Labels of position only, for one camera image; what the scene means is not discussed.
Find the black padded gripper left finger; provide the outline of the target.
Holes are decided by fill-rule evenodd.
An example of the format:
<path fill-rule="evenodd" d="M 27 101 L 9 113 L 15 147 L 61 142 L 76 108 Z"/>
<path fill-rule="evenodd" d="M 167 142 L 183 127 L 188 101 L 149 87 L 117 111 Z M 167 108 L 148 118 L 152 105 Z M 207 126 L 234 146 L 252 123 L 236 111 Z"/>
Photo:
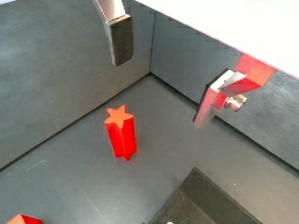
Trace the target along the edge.
<path fill-rule="evenodd" d="M 92 0 L 101 17 L 112 64 L 119 67 L 133 56 L 133 19 L 121 0 Z"/>

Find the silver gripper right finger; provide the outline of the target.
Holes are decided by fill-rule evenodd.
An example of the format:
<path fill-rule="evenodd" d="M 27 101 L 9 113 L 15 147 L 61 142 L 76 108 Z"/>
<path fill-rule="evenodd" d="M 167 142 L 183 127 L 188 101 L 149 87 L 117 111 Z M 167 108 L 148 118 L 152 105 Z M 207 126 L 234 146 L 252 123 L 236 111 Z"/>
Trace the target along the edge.
<path fill-rule="evenodd" d="M 202 129 L 224 108 L 238 112 L 247 101 L 243 94 L 262 88 L 275 71 L 267 63 L 242 53 L 235 70 L 226 69 L 206 86 L 194 125 Z"/>

